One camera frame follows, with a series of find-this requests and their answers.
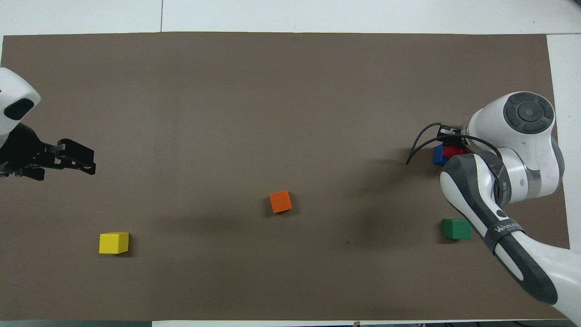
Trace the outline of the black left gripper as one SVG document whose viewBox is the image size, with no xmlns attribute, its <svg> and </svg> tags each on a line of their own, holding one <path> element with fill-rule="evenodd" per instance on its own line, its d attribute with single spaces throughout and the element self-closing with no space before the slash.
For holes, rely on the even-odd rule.
<svg viewBox="0 0 581 327">
<path fill-rule="evenodd" d="M 45 169 L 76 169 L 89 175 L 96 174 L 95 151 L 73 141 L 60 139 L 55 158 L 46 151 L 50 144 L 42 142 L 32 128 L 17 124 L 8 134 L 0 150 L 0 175 L 14 175 L 44 181 Z"/>
</svg>

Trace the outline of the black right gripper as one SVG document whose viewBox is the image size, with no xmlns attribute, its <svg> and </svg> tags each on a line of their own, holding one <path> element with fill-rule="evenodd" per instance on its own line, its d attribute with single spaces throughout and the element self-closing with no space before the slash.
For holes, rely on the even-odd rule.
<svg viewBox="0 0 581 327">
<path fill-rule="evenodd" d="M 463 140 L 461 126 L 452 124 L 439 124 L 436 137 L 438 142 L 444 145 L 455 147 L 466 147 L 467 143 Z"/>
</svg>

